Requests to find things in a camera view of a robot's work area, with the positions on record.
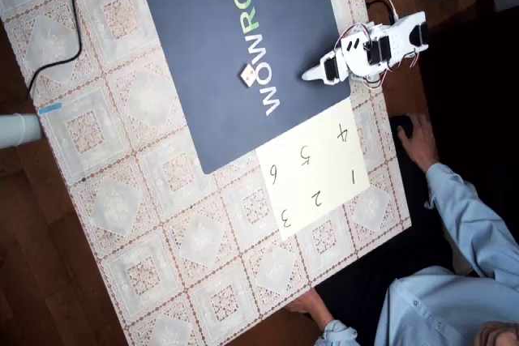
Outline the person's right hand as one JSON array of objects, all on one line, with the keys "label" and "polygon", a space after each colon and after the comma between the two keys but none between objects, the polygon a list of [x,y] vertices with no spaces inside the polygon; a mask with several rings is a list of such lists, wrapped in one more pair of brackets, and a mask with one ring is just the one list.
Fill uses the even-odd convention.
[{"label": "person's right hand", "polygon": [[409,158],[426,173],[439,162],[432,125],[424,114],[411,113],[408,118],[412,124],[411,136],[406,135],[402,126],[397,127],[397,135]]}]

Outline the person's left hand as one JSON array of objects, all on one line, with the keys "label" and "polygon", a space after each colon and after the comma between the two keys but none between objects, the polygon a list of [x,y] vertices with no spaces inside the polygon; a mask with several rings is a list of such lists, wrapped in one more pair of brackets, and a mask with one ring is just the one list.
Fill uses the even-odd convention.
[{"label": "person's left hand", "polygon": [[309,314],[317,323],[321,332],[323,332],[325,327],[333,320],[330,311],[314,288],[311,288],[300,297],[294,299],[287,304],[285,308],[291,312]]}]

